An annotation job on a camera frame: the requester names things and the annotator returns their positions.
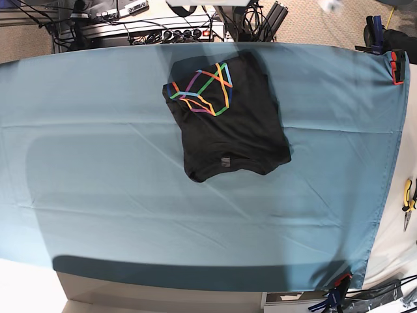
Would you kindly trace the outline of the dark grey T-shirt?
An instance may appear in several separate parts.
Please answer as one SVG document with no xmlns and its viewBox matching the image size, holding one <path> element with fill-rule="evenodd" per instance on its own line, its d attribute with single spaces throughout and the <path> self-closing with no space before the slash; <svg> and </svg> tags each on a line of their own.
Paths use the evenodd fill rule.
<svg viewBox="0 0 417 313">
<path fill-rule="evenodd" d="M 251 52 L 162 87 L 180 128 L 184 171 L 196 183 L 221 173 L 266 175 L 291 161 L 268 76 Z"/>
</svg>

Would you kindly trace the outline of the blue table cloth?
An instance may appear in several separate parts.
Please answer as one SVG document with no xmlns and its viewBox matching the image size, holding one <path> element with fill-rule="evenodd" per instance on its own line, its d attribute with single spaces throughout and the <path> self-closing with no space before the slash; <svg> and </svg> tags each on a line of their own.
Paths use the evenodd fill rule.
<svg viewBox="0 0 417 313">
<path fill-rule="evenodd" d="M 162 87 L 251 52 L 291 161 L 184 171 Z M 130 284 L 216 291 L 364 282 L 410 88 L 391 52 L 288 43 L 121 46 L 1 65 L 1 257 Z"/>
</svg>

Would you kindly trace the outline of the white power strip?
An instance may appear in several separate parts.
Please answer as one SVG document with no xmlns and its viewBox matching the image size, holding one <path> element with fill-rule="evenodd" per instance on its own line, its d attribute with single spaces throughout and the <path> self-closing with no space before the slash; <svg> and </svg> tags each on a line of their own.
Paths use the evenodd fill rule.
<svg viewBox="0 0 417 313">
<path fill-rule="evenodd" d="M 104 21 L 83 28 L 87 38 L 110 37 L 142 33 L 161 33 L 167 40 L 185 38 L 189 40 L 213 41 L 223 39 L 226 33 L 224 24 L 216 16 L 197 15 L 189 18 L 168 17 L 146 20 Z"/>
</svg>

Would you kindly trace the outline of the orange blue clamp bottom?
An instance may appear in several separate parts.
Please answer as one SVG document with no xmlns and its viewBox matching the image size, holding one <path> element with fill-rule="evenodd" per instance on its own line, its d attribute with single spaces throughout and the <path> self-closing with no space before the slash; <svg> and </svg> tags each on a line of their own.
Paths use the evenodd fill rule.
<svg viewBox="0 0 417 313">
<path fill-rule="evenodd" d="M 337 312 L 343 312 L 341 308 L 342 302 L 345 300 L 346 294 L 351 285 L 351 273 L 346 273 L 339 277 L 334 287 L 327 293 L 326 299 L 316 305 L 308 307 L 310 312 L 330 312 L 336 309 Z"/>
</svg>

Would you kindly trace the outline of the blue black clamp top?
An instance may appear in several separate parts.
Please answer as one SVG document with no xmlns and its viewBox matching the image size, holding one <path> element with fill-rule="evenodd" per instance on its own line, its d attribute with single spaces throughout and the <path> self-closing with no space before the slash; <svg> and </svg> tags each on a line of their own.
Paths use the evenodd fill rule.
<svg viewBox="0 0 417 313">
<path fill-rule="evenodd" d="M 364 28 L 364 51 L 366 53 L 374 55 L 382 55 L 384 53 L 384 32 L 385 27 L 379 15 L 366 17 L 366 26 Z"/>
</svg>

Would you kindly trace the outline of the orange black clamp top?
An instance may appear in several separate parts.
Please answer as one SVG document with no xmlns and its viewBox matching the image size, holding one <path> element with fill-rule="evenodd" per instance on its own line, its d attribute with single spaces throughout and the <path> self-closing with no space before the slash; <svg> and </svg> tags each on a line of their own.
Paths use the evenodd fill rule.
<svg viewBox="0 0 417 313">
<path fill-rule="evenodd" d="M 395 49 L 391 51 L 391 68 L 394 85 L 401 85 L 405 80 L 406 54 L 403 50 Z"/>
</svg>

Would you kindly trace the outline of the yellow handled pliers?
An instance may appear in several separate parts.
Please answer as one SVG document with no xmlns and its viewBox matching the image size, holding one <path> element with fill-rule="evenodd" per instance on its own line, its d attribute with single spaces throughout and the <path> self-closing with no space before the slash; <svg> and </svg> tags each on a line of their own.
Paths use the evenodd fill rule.
<svg viewBox="0 0 417 313">
<path fill-rule="evenodd" d="M 405 188 L 404 188 L 404 193 L 403 193 L 403 207 L 402 207 L 402 211 L 405 214 L 404 224 L 403 224 L 404 232 L 406 232 L 407 230 L 412 212 L 416 210 L 416 190 L 414 190 L 414 194 L 411 194 L 411 191 L 412 191 L 412 180 L 407 179 L 405 182 Z"/>
</svg>

